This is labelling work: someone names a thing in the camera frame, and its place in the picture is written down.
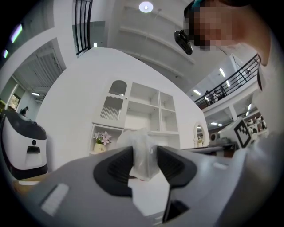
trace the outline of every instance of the arched cabinet door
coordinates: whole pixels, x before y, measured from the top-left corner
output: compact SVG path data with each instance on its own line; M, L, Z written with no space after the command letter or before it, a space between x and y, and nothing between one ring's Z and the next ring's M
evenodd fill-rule
M94 123L124 128L131 84L125 80L109 83L97 105Z

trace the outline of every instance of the black railing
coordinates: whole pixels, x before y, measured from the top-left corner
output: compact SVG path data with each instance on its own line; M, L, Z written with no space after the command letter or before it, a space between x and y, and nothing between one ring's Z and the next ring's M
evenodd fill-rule
M195 104L198 105L200 109L204 109L231 94L257 75L258 64L259 58L258 55L255 55L232 76L197 99Z
M75 1L76 3L75 3L75 26L74 26L75 27L75 34L74 34L75 40L74 42L75 42L76 54L79 55L82 52L89 50L91 48L90 20L91 20L91 9L92 9L93 0L75 0ZM87 28L86 28L86 12L88 15L87 16ZM77 24L77 19L78 19L77 14L79 14L79 17L80 17L79 24Z

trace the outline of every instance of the balcony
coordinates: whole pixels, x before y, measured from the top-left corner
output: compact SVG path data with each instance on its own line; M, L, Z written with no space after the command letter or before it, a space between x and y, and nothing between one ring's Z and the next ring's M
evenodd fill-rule
M227 95L233 93L237 89L241 88L244 84L248 83L258 74L259 57L255 55L250 59L243 67L237 72L228 77L218 86L214 87L211 91L200 97L195 101L195 104L202 110Z

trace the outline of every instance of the flower pot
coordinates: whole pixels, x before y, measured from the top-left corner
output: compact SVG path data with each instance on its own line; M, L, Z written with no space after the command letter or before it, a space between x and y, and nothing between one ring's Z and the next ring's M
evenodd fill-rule
M107 148L104 144L95 144L95 146L94 146L94 151L97 152L97 153L101 153L101 152L104 152L106 150L107 150Z

